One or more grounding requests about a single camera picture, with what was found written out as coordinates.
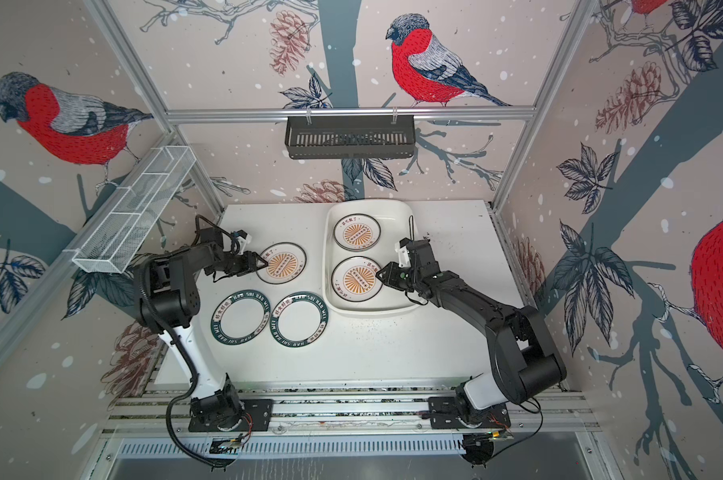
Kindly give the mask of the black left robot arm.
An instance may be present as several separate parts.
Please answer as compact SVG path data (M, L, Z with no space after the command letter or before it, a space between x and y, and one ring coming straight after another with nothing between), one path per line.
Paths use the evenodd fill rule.
M185 397L191 419L204 427L235 426L244 417L244 406L192 325L201 306L196 276L220 273L226 279L265 268L267 262L259 254L245 249L249 242L243 230L204 228L191 246L149 255L133 271L136 320L157 334L182 363L190 383Z

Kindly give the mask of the green ring plate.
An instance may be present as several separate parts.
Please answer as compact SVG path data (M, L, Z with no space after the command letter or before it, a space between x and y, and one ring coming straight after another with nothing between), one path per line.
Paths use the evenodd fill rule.
M210 320L212 338L226 346L245 344L269 324L271 306L259 291L240 290L225 297Z
M311 292L296 292L273 308L269 330L273 339L287 348L314 343L328 325L328 309L322 298Z

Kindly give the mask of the orange sunburst plate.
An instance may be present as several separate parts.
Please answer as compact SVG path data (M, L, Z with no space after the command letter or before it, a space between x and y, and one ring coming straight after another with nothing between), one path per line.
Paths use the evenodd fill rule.
M350 214L336 222L332 238L344 250L361 252L377 245L381 238L381 226L369 215Z
M307 255L302 247L291 242L273 244L260 257L267 263L256 274L260 280L271 285L281 285L295 280L304 270Z
M377 279L381 266L365 256L353 256L341 261L331 274L333 292L342 300L360 303L373 299L383 284Z

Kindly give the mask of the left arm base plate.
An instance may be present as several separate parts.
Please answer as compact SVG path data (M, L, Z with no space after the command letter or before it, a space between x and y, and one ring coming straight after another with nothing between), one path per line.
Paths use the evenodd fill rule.
M188 424L188 431L192 433L247 433L265 432L269 428L273 410L273 400L264 398L242 400L243 414L237 420L202 420L192 418Z

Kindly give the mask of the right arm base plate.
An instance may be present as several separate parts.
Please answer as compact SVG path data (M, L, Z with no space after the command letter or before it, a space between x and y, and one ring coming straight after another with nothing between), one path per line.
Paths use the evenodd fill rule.
M467 404L459 406L455 397L429 397L427 409L419 413L419 416L422 420L427 420L434 430L511 428L505 404L475 410Z

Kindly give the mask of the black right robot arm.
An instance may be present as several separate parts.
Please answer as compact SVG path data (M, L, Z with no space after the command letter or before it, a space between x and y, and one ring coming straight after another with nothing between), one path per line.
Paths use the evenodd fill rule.
M455 388L457 417L477 425L493 407L521 405L567 379L567 368L545 318L531 307L515 307L472 288L455 272L442 270L427 239L403 238L399 259L377 272L384 285L447 310L487 340L489 372Z

